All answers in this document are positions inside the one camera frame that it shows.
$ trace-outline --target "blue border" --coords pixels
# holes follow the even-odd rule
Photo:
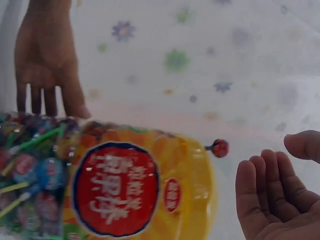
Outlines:
[[[149,219],[146,221],[145,225],[138,229],[137,231],[133,232],[133,233],[127,233],[127,234],[124,234],[124,235],[112,235],[111,233],[108,233],[108,232],[99,232],[99,231],[96,231],[88,222],[86,222],[83,217],[80,215],[80,212],[79,212],[79,206],[78,206],[78,203],[76,201],[76,195],[77,195],[77,188],[76,188],[76,183],[78,182],[78,178],[80,177],[80,175],[82,174],[82,170],[83,170],[83,163],[84,161],[87,159],[87,157],[89,155],[91,155],[93,152],[95,151],[99,151],[101,149],[104,149],[104,148],[119,148],[119,149],[134,149],[138,152],[141,152],[141,153],[144,153],[144,154],[148,154],[150,157],[151,155],[149,154],[149,152],[147,152],[146,150],[138,147],[138,146],[135,146],[135,145],[132,145],[131,143],[126,143],[126,142],[106,142],[102,145],[99,145],[95,148],[92,148],[90,149],[88,152],[86,152],[86,154],[84,155],[84,157],[82,158],[81,160],[81,164],[80,164],[80,167],[77,169],[76,173],[75,173],[75,176],[74,176],[74,180],[73,180],[73,186],[72,186],[72,202],[73,202],[73,206],[74,206],[74,209],[76,211],[76,215],[78,216],[78,218],[81,220],[81,222],[92,232],[98,234],[98,235],[101,235],[101,236],[111,236],[111,237],[114,237],[114,238],[123,238],[123,237],[130,237],[130,236],[133,236],[139,232],[141,232],[142,230],[144,230],[146,228],[146,226],[150,223],[150,220],[155,212],[155,209],[156,209],[156,205],[157,205],[157,201],[158,201],[158,198],[159,198],[159,174],[158,174],[158,166],[157,164],[154,162],[154,166],[155,166],[155,172],[154,172],[154,175],[155,175],[155,178],[156,178],[156,200],[154,202],[154,205],[152,207],[152,212],[150,214],[150,217]]]

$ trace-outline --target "small red logo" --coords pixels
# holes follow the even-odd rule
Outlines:
[[[16,158],[14,171],[19,175],[25,175],[30,169],[36,165],[36,160],[28,154],[20,154]]]
[[[68,239],[70,240],[80,240],[81,236],[79,234],[76,234],[75,232],[68,233]]]
[[[157,166],[144,149],[107,142],[84,156],[74,175],[77,219],[99,236],[122,238],[145,229],[156,209]]]
[[[175,178],[170,178],[164,188],[164,206],[169,213],[173,213],[181,201],[181,187]]]

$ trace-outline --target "fingernail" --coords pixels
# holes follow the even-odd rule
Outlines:
[[[91,117],[91,114],[90,114],[88,108],[87,108],[85,105],[79,107],[79,109],[78,109],[78,115],[79,115],[79,117],[82,118],[82,119],[88,119],[88,118]]]
[[[292,136],[294,136],[294,134],[287,134],[287,135],[285,135],[284,138],[285,138],[285,139],[286,139],[286,138],[291,138]]]

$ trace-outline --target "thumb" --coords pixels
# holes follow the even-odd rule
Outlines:
[[[320,163],[320,132],[308,130],[284,137],[288,152],[298,158]]]

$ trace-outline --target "red candy ball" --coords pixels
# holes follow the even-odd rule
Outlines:
[[[213,142],[211,151],[217,158],[224,158],[229,152],[229,143],[226,140],[217,139]]]

